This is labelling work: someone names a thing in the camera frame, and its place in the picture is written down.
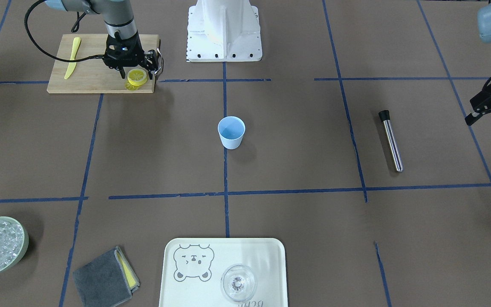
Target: white tray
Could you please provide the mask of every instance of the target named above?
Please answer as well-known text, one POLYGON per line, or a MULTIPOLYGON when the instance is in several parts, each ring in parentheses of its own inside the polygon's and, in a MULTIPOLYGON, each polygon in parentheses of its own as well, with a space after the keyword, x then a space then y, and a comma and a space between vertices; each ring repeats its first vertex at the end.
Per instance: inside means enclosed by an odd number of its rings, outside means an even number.
POLYGON ((159 307, 225 306, 288 307, 285 248, 279 240, 177 238, 166 245, 159 307), (222 292, 222 275, 234 264, 255 274, 257 291, 250 301, 233 303, 222 292))

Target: lemon slice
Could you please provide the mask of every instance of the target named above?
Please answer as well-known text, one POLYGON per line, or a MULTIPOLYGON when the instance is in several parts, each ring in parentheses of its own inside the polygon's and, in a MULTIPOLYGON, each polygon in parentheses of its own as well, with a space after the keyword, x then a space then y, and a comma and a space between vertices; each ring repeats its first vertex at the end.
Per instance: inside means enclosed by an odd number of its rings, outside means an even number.
POLYGON ((128 72, 128 82, 131 85, 142 86, 147 83, 147 72, 140 68, 134 68, 128 72))
POLYGON ((137 85, 131 85, 130 82, 128 82, 128 81, 124 84, 124 87, 126 87, 126 89, 130 90, 130 91, 135 91, 136 89, 140 88, 137 85))

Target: towel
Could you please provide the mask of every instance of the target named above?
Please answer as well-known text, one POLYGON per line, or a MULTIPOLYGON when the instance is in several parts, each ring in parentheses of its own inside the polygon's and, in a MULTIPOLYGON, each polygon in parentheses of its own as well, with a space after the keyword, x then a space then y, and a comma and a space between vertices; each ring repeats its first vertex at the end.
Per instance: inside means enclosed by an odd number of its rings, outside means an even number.
POLYGON ((118 246, 74 271, 73 280, 84 307, 115 307, 140 285, 118 246))

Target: yellow knife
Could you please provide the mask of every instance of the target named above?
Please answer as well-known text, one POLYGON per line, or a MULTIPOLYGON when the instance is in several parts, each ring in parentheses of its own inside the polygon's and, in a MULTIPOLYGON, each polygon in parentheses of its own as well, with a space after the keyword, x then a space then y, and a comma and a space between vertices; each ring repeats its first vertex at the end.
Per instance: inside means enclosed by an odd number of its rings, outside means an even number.
MULTIPOLYGON (((75 37, 73 39, 72 56, 69 58, 70 60, 75 59, 80 44, 81 44, 81 38, 75 37)), ((73 74, 73 71, 75 70, 75 66, 77 66, 77 62, 68 64, 68 70, 66 71, 66 75, 64 76, 64 79, 67 80, 67 78, 69 78, 69 76, 73 74)))

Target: black cap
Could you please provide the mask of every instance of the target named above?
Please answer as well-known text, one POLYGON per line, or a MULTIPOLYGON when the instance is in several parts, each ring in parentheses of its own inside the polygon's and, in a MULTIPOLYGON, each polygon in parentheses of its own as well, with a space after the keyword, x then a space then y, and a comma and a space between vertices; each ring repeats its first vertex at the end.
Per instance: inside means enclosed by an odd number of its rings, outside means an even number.
POLYGON ((378 116, 380 117, 380 120, 382 122, 388 121, 388 120, 390 120, 390 111, 388 111, 388 110, 380 111, 378 113, 378 116))

